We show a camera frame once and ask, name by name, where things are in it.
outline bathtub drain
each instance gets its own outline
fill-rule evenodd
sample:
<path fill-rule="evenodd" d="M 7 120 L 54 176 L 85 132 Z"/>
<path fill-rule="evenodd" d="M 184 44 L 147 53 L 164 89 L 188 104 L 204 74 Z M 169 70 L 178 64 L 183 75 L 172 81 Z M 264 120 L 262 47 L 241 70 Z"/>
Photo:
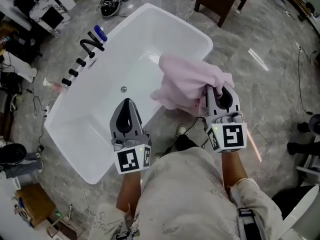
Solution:
<path fill-rule="evenodd" d="M 125 93 L 126 91 L 127 91 L 127 87 L 122 86 L 122 87 L 121 87 L 121 92 L 122 92 L 122 93 Z"/>

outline beige shirt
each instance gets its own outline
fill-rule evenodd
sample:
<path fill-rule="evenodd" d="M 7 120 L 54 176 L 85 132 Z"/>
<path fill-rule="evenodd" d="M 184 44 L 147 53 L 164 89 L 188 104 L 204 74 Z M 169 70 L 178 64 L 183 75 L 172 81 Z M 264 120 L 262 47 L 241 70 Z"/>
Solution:
<path fill-rule="evenodd" d="M 253 179 L 235 186 L 246 208 L 260 216 L 267 239 L 282 225 L 278 206 Z M 135 218 L 100 205 L 89 240 L 239 240 L 237 207 L 229 200 L 211 155 L 193 147 L 170 153 L 146 172 Z"/>

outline black faucet handle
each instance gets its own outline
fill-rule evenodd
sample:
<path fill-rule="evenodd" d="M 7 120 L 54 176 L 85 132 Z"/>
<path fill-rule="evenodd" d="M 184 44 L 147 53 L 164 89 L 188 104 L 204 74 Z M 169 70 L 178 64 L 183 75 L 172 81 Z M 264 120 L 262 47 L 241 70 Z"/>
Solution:
<path fill-rule="evenodd" d="M 87 63 L 80 58 L 77 58 L 75 62 L 80 64 L 81 67 L 85 67 L 87 65 Z"/>
<path fill-rule="evenodd" d="M 100 41 L 98 40 L 98 38 L 96 38 L 95 35 L 94 35 L 91 31 L 88 32 L 88 35 L 89 35 L 89 37 L 90 37 L 93 41 L 95 41 L 95 42 L 97 43 L 97 45 L 99 45 L 99 46 L 102 46 L 102 45 L 103 45 L 102 43 L 100 43 Z"/>
<path fill-rule="evenodd" d="M 69 74 L 76 78 L 79 75 L 79 72 L 77 72 L 74 69 L 70 68 L 69 69 Z"/>
<path fill-rule="evenodd" d="M 72 82 L 68 79 L 63 78 L 61 83 L 63 83 L 64 85 L 70 86 L 72 84 Z"/>

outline cardboard box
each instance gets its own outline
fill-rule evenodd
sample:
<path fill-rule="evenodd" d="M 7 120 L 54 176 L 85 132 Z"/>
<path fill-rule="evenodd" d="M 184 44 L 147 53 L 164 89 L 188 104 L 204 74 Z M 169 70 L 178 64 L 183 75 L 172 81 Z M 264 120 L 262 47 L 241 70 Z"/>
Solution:
<path fill-rule="evenodd" d="M 22 199 L 25 212 L 31 217 L 31 224 L 36 225 L 48 218 L 56 209 L 39 183 L 28 185 L 15 192 L 16 198 Z"/>
<path fill-rule="evenodd" d="M 9 37 L 14 31 L 18 31 L 7 21 L 1 21 L 0 23 L 0 39 L 3 37 Z"/>

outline blue bottle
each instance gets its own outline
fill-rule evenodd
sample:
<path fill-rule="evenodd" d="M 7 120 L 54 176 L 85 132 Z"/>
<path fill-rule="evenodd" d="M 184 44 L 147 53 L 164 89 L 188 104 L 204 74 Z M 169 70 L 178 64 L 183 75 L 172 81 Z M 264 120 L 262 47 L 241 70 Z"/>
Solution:
<path fill-rule="evenodd" d="M 98 26 L 98 25 L 95 25 L 94 26 L 94 31 L 96 32 L 96 34 L 101 38 L 102 41 L 107 41 L 108 38 L 106 36 L 106 34 L 102 31 L 102 29 Z"/>

